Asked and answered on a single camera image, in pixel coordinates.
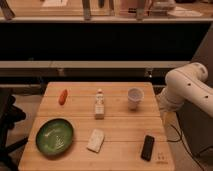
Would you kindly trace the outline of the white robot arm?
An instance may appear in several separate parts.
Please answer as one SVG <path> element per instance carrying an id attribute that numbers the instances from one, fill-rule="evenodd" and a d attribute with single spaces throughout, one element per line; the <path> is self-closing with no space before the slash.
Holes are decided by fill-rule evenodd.
<path id="1" fill-rule="evenodd" d="M 178 111 L 188 100 L 213 117 L 213 88 L 205 84 L 207 78 L 208 70 L 199 62 L 170 70 L 165 76 L 166 86 L 156 96 L 159 110 Z"/>

